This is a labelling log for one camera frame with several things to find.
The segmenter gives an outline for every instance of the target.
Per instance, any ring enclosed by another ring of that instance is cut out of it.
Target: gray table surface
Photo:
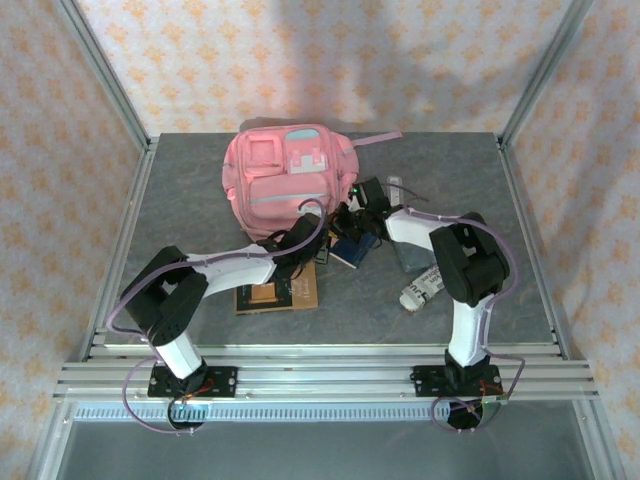
[[[348,134],[351,138],[366,136]],[[250,243],[239,228],[221,185],[231,134],[164,134],[160,137],[120,291],[162,247],[216,253]],[[507,180],[489,133],[407,133],[402,139],[358,147],[361,178],[402,177],[430,199],[425,211],[480,212],[511,243],[519,258],[519,290],[494,309],[490,343],[550,342],[549,322],[533,274]],[[319,308],[235,315],[233,292],[202,301],[189,326],[204,344],[446,343],[453,306],[438,294],[412,314],[398,302],[417,275],[406,274],[389,244],[367,255],[358,270],[338,261],[318,266]],[[133,326],[126,313],[117,320]],[[109,334],[108,343],[131,338]]]

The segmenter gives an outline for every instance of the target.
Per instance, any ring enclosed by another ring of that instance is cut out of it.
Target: aluminum frame
[[[74,0],[55,0],[55,3],[72,34],[78,40],[92,70],[125,122],[130,135],[134,141],[140,144],[143,151],[121,219],[118,241],[112,252],[110,268],[100,288],[90,328],[85,337],[82,358],[87,361],[71,362],[64,365],[56,387],[55,397],[58,402],[51,421],[36,448],[28,478],[52,478],[55,476],[66,448],[73,421],[87,419],[82,416],[83,414],[78,413],[79,408],[83,405],[78,401],[83,398],[91,398],[93,400],[89,405],[98,407],[99,405],[95,403],[97,398],[102,400],[113,398],[114,383],[121,384],[126,371],[135,363],[134,358],[149,355],[149,350],[144,345],[105,345],[104,331],[99,325],[104,321],[108,308],[113,305],[117,293],[117,279],[122,274],[126,252],[139,213],[158,139],[157,137],[148,138],[144,126],[96,41],[95,35],[77,2]],[[571,358],[568,330],[549,296],[547,281],[538,260],[532,226],[522,208],[520,187],[512,173],[507,148],[505,148],[511,144],[528,113],[532,110],[536,99],[544,89],[592,3],[593,0],[574,0],[571,3],[533,78],[527,85],[523,97],[498,139],[498,144],[501,146],[499,149],[500,158],[533,262],[536,280],[541,288],[545,311],[551,324],[552,333],[557,335],[559,346],[556,344],[520,344],[496,347],[495,350],[496,352],[525,355],[529,366],[534,367],[534,370],[526,371],[526,375],[522,378],[522,384],[530,384],[531,388],[521,390],[519,387],[513,397],[514,400],[533,399],[536,394],[537,398],[547,400],[571,399],[576,415],[581,420],[580,429],[583,441],[596,478],[624,478],[611,432],[608,430],[606,422],[603,422],[604,411],[598,401],[598,393],[595,390],[588,363],[563,360],[560,357],[562,352],[565,358]],[[407,376],[409,367],[416,364],[441,363],[443,348],[442,345],[237,346],[209,347],[202,349],[202,353],[212,363],[240,364],[240,381],[246,382],[250,388],[255,389],[249,388],[244,391],[244,397],[241,397],[237,402],[228,402],[228,404],[235,404],[240,408],[264,405],[266,400],[274,400],[274,396],[278,395],[281,397],[280,402],[286,403],[287,400],[284,397],[289,394],[292,384],[303,387],[312,385],[316,388],[314,391],[303,392],[306,395],[305,402],[311,401],[312,403],[313,398],[316,402],[324,402],[327,400],[325,398],[327,390],[324,388],[327,382],[335,384],[341,382],[339,383],[341,389],[334,391],[333,395],[350,398],[350,400],[343,398],[342,401],[354,401],[359,395],[365,395],[363,398],[367,403],[379,402],[380,392],[384,391],[384,395],[390,401],[393,397],[394,405],[405,405],[407,402],[417,404],[421,401],[424,403],[424,399],[418,400],[413,395],[412,386]],[[127,358],[117,358],[119,355],[126,355]],[[506,372],[503,376],[508,381],[509,375],[512,376],[512,372],[515,371],[515,365],[503,361],[496,363]],[[158,402],[162,402],[161,400],[144,398],[145,376],[148,377],[148,375],[147,368],[134,376],[131,390],[134,398],[137,395],[133,401],[134,404],[157,405]],[[569,387],[555,388],[563,382],[569,382]],[[372,385],[375,385],[373,390],[367,391],[367,389],[371,389]],[[113,402],[101,405],[105,406],[104,412],[106,412],[106,407],[113,405]],[[94,419],[107,417],[108,414],[104,412],[96,414]]]
[[[115,304],[118,285],[127,259],[127,252],[131,245],[135,224],[138,220],[140,207],[142,206],[144,191],[149,180],[149,175],[151,174],[156,146],[157,143],[151,143],[149,147],[143,148],[140,152],[138,165],[127,194],[125,207],[120,217],[116,242],[113,246],[108,264],[109,267],[102,278],[96,296],[96,302],[91,312],[91,317],[89,318],[89,326],[85,331],[79,347],[77,358],[80,360],[86,360],[96,331],[104,323],[106,316]]]
[[[107,55],[100,47],[82,8],[75,0],[54,0],[54,3],[69,32],[78,42],[89,67],[124,122],[129,135],[140,148],[145,148],[149,144],[149,135],[111,67]]]
[[[594,0],[573,0],[556,30],[549,47],[542,55],[531,80],[524,89],[511,117],[499,135],[499,143],[508,146],[517,135],[527,116],[533,110],[536,100],[544,90],[547,82],[555,72],[556,66],[564,56],[567,47],[573,40],[578,28],[587,15]]]

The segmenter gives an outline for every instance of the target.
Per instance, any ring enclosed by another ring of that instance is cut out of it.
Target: black bracket
[[[200,385],[210,385],[210,388],[198,392],[198,398],[233,398],[238,385],[238,368],[206,365]],[[184,381],[174,377],[165,365],[153,367],[147,391],[149,398],[177,398],[185,393],[188,392]]]
[[[502,379],[495,365],[486,365],[481,375],[464,384],[453,386],[445,365],[417,365],[411,380],[416,397],[484,397],[502,395]]]

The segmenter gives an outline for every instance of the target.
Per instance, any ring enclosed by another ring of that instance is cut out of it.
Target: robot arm
[[[179,383],[181,392],[192,393],[205,380],[207,365],[186,331],[202,299],[242,285],[262,285],[278,278],[290,278],[326,241],[324,228],[304,248],[282,256],[276,252],[291,250],[309,238],[316,228],[317,217],[305,214],[291,230],[283,232],[279,241],[268,239],[240,250],[212,255],[184,254],[175,246],[165,247],[127,286],[122,296],[158,269],[179,262],[192,264],[158,276],[125,307]]]
[[[433,251],[445,289],[453,298],[453,335],[445,352],[442,374],[445,378],[443,380],[438,374],[439,378],[434,380],[444,381],[446,387],[438,394],[431,393],[431,396],[475,395],[466,392],[477,393],[479,380],[490,372],[489,357],[483,348],[489,313],[486,307],[509,276],[508,263],[493,237],[464,223],[466,219],[471,223],[484,224],[484,220],[477,213],[464,215],[459,222],[456,219],[443,222],[437,217],[425,219],[416,216],[411,209],[393,211],[377,179],[359,184],[356,191],[359,192],[358,203],[364,207],[364,214],[358,216],[360,224],[351,228],[353,222],[348,214],[338,218],[342,226],[349,228],[348,235],[371,231],[384,240],[412,243]],[[308,238],[317,225],[317,217],[306,214],[278,242],[268,240],[221,254],[185,255],[176,247],[166,247],[127,287],[123,295],[159,268],[176,262],[194,262],[190,268],[160,275],[126,306],[150,345],[162,357],[171,376],[179,383],[182,393],[189,394],[199,389],[206,377],[207,365],[186,332],[200,301],[237,286],[290,278],[325,244],[326,232],[295,253],[277,258],[268,258],[265,254],[291,250],[292,246]],[[263,258],[251,255],[263,255]],[[171,290],[166,284],[175,287]]]
[[[471,290],[467,291],[464,285],[460,288],[458,284],[468,284],[465,270],[472,263],[468,258],[464,261],[465,259],[462,258],[462,255],[465,258],[467,253],[470,253],[470,257],[480,255],[480,248],[477,245],[467,248],[456,241],[446,243],[449,238],[442,237],[453,237],[451,240],[454,240],[455,235],[452,235],[451,229],[455,229],[456,225],[450,222],[418,218],[411,215],[412,211],[413,209],[409,209],[409,212],[399,210],[386,219],[385,225],[389,238],[394,242],[417,245],[436,254],[445,289],[453,297],[453,333],[449,342],[449,355],[460,367],[475,365],[486,356],[482,346],[486,345],[487,342],[489,313],[487,313],[487,320],[483,326],[484,332],[480,331],[482,315],[487,302],[494,296],[494,293],[501,289],[502,280],[509,274],[507,262],[502,257],[502,254],[496,250],[497,245],[494,245],[495,248],[492,251],[496,253],[496,258],[498,259],[493,265],[497,273],[497,282],[491,284],[492,279],[489,279],[489,285],[484,285],[483,288],[488,293],[482,298],[474,298]],[[482,218],[478,217],[479,215],[475,220],[480,220],[484,223]],[[471,229],[471,227],[465,226],[458,227],[467,229],[467,231]],[[434,243],[432,242],[432,234],[435,237],[436,248],[434,248]]]

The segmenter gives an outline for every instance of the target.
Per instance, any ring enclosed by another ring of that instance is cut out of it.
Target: patterned wallpaper
[[[569,0],[80,0],[151,135],[499,131]]]
[[[595,2],[515,153],[554,296],[640,478],[640,3]]]
[[[137,148],[51,0],[0,15],[0,478],[24,477],[115,237]]]

